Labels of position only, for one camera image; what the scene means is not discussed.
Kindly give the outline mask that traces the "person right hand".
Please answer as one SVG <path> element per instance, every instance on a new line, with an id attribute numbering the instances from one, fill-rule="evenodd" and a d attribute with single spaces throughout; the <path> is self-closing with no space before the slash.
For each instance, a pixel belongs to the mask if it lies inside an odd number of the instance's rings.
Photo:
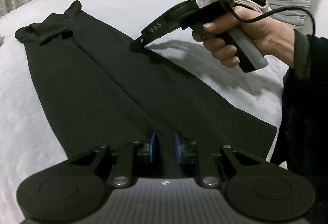
<path id="1" fill-rule="evenodd" d="M 294 67 L 295 31 L 291 26 L 272 18 L 242 23 L 231 13 L 203 25 L 204 31 L 212 34 L 221 34 L 234 27 L 241 27 L 263 56 L 273 55 L 289 67 Z M 195 41 L 202 42 L 225 67 L 234 68 L 239 65 L 236 46 L 227 44 L 222 38 L 209 39 L 195 29 L 192 30 L 192 36 Z"/>

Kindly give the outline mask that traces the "person right forearm black sleeve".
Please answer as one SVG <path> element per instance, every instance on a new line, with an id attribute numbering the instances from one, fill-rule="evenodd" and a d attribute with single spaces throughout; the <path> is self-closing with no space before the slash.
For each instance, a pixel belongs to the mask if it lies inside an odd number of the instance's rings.
<path id="1" fill-rule="evenodd" d="M 273 164 L 307 178 L 316 192 L 310 223 L 327 223 L 327 39 L 295 32 L 294 67 L 283 79 Z"/>

